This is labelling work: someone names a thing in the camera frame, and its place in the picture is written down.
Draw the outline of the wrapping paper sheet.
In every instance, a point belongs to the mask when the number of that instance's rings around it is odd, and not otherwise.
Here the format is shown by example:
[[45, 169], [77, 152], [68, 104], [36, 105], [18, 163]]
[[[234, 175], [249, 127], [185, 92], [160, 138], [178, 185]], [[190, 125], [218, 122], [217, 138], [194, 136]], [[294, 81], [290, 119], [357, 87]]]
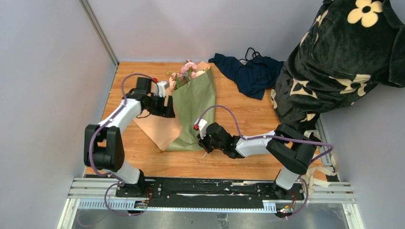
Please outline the wrapping paper sheet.
[[[197, 64], [198, 69], [211, 67], [205, 62]], [[206, 109], [216, 103], [216, 91], [211, 69], [194, 78], [186, 76], [187, 83], [168, 95], [173, 97], [175, 118], [163, 118], [150, 115], [135, 118], [133, 121], [162, 151], [198, 151], [198, 132], [193, 125], [201, 115], [212, 123], [215, 111]]]

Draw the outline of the fake rose stem three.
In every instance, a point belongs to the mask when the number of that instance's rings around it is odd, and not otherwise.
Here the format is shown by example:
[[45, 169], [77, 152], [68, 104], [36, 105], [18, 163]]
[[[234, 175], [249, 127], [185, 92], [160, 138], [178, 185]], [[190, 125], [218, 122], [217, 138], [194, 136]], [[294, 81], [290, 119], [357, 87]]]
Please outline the fake rose stem three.
[[197, 68], [196, 63], [191, 60], [186, 60], [184, 66], [181, 67], [180, 73], [184, 77], [187, 76], [190, 79], [193, 79], [196, 77]]

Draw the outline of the fake rose stem one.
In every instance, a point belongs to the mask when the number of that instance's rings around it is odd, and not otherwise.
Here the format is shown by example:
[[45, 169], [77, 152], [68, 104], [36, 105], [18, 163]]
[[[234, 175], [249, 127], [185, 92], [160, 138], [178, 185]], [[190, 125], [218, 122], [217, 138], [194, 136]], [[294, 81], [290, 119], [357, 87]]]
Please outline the fake rose stem one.
[[210, 70], [210, 67], [201, 68], [201, 69], [194, 69], [191, 74], [191, 78], [194, 79]]

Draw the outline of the fake rose stem two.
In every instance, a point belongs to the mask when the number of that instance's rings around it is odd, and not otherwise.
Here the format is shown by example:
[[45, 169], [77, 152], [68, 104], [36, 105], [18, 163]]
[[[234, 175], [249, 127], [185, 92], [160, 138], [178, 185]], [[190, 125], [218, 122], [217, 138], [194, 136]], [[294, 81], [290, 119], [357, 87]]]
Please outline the fake rose stem two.
[[168, 71], [167, 75], [169, 76], [169, 90], [171, 92], [174, 92], [188, 82], [186, 77], [181, 73], [172, 73]]

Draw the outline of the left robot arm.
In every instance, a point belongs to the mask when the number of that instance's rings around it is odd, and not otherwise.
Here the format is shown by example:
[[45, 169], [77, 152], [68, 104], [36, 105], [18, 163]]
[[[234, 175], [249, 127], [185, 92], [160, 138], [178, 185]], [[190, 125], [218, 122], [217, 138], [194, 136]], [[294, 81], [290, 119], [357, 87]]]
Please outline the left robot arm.
[[119, 106], [103, 121], [85, 128], [84, 164], [92, 168], [100, 177], [118, 180], [118, 188], [128, 188], [135, 197], [147, 191], [142, 170], [133, 167], [125, 160], [122, 135], [130, 122], [142, 112], [150, 115], [174, 118], [173, 98], [166, 95], [167, 81], [159, 81], [138, 73], [136, 86], [129, 92], [124, 90]]

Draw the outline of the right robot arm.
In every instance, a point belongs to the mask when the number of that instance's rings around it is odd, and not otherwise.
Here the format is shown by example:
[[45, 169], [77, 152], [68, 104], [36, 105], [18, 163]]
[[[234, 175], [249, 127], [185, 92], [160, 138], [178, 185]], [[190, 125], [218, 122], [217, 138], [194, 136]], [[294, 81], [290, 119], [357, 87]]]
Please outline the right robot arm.
[[216, 122], [208, 124], [204, 120], [193, 128], [198, 131], [199, 146], [206, 153], [216, 149], [231, 159], [264, 154], [276, 158], [282, 168], [270, 193], [278, 199], [285, 199], [291, 194], [298, 177], [306, 174], [317, 148], [315, 141], [284, 124], [278, 125], [274, 131], [255, 136], [230, 135]]

